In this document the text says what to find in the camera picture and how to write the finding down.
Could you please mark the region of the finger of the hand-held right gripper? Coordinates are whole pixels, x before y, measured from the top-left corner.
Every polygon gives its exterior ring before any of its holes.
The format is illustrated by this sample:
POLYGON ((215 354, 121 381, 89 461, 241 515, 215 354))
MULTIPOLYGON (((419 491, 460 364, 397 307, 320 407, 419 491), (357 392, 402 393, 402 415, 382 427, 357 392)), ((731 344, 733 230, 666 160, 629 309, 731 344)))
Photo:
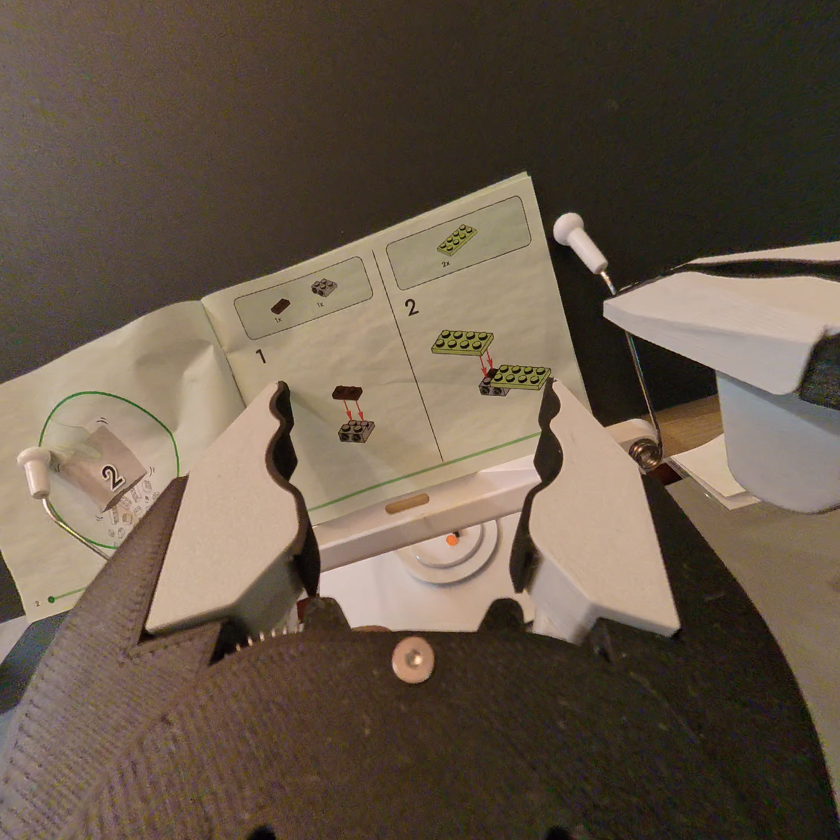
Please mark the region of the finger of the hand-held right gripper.
POLYGON ((666 269, 647 282, 683 272, 742 279, 816 277, 839 281, 839 243, 833 241, 693 259, 666 269))
POLYGON ((779 508, 838 508, 839 413, 797 395, 812 346, 838 333, 838 282, 683 272, 605 301, 605 317, 713 369, 734 479, 779 508))

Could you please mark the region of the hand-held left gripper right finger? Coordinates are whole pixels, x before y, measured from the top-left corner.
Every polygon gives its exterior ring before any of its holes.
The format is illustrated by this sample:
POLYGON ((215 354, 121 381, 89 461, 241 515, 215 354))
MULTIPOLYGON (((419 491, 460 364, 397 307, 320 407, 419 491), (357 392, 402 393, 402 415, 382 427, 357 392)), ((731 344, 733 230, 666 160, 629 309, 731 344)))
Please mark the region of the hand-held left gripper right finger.
POLYGON ((548 382, 510 557, 532 631, 582 640, 601 618, 665 637, 679 616, 636 463, 560 382, 548 382))

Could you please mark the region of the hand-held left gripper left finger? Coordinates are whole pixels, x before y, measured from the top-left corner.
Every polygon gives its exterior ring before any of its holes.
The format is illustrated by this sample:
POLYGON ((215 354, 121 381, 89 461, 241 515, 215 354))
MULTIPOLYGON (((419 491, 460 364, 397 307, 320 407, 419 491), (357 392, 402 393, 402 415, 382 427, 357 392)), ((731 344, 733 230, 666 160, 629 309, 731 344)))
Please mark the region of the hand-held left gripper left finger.
POLYGON ((249 636, 283 624, 315 595, 319 547, 291 484, 298 460, 286 383, 270 383, 188 475, 147 630, 229 619, 249 636))

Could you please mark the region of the pale green instruction booklet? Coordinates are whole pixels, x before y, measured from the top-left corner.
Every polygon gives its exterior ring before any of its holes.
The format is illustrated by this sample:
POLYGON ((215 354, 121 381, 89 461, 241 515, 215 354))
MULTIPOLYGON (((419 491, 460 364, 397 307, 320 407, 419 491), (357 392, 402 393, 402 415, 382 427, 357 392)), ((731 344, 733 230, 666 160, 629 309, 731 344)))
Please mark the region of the pale green instruction booklet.
POLYGON ((269 383, 312 525, 532 454, 552 377, 590 407, 532 181, 516 175, 275 274, 142 316, 2 384, 2 555, 27 618, 110 553, 269 383))

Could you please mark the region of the white paper sheet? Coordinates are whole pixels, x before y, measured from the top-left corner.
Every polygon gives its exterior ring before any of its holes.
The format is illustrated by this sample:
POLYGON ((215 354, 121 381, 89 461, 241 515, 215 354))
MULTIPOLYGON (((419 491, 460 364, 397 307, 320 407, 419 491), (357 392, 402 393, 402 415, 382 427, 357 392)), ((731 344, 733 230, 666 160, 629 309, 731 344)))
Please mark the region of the white paper sheet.
POLYGON ((704 492, 728 510, 759 503, 733 477, 729 466, 724 435, 667 458, 668 465, 685 478, 693 479, 704 492))

